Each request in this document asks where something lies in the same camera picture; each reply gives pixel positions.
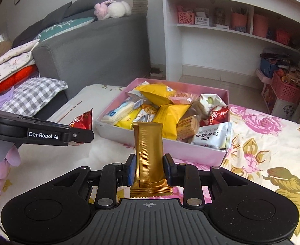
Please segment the red candy wrapper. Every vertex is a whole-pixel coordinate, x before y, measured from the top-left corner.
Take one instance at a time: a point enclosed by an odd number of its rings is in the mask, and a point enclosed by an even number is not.
[[[200,127],[218,123],[226,123],[228,122],[228,113],[228,107],[216,106],[211,110],[207,120],[201,120]]]
[[[74,128],[84,129],[84,130],[91,130],[92,129],[92,110],[89,110],[89,111],[83,113],[82,115],[77,116],[69,124],[69,126],[74,127]],[[77,146],[77,145],[84,144],[84,143],[78,143],[78,142],[71,141],[68,144],[72,145],[72,146]]]

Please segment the red basket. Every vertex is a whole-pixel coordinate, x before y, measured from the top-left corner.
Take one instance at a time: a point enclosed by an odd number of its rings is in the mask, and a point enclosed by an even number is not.
[[[279,99],[295,104],[300,102],[300,88],[284,83],[277,75],[276,71],[273,73],[271,86]]]
[[[180,24],[194,24],[195,13],[178,12],[178,22]]]
[[[276,41],[285,45],[289,44],[291,39],[291,35],[285,32],[284,30],[278,29],[276,30]]]

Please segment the teal pillow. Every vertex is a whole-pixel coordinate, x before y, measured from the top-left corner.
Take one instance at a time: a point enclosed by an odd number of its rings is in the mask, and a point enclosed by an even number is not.
[[[65,32],[71,31],[73,29],[88,25],[92,23],[94,20],[95,18],[79,18],[79,19],[65,21],[43,30],[35,37],[35,39],[39,39],[41,42],[56,37]]]

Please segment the blue box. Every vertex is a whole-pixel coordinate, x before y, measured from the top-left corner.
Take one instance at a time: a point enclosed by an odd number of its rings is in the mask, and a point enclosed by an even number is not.
[[[263,72],[265,76],[272,78],[273,72],[278,69],[279,69],[278,65],[271,64],[265,58],[261,58],[260,70]]]

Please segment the checkered pillow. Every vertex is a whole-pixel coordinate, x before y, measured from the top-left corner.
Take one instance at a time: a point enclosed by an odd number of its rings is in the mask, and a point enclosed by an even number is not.
[[[66,82],[46,77],[31,78],[18,86],[13,98],[6,101],[0,110],[32,117],[62,90]]]

